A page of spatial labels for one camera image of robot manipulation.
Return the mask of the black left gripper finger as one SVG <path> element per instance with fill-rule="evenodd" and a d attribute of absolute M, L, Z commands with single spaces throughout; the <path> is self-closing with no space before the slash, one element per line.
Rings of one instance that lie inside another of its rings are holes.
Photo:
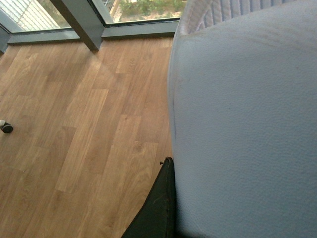
<path fill-rule="evenodd" d="M 171 157 L 161 169 L 142 206 L 123 238 L 172 238 L 175 230 L 175 171 Z"/>

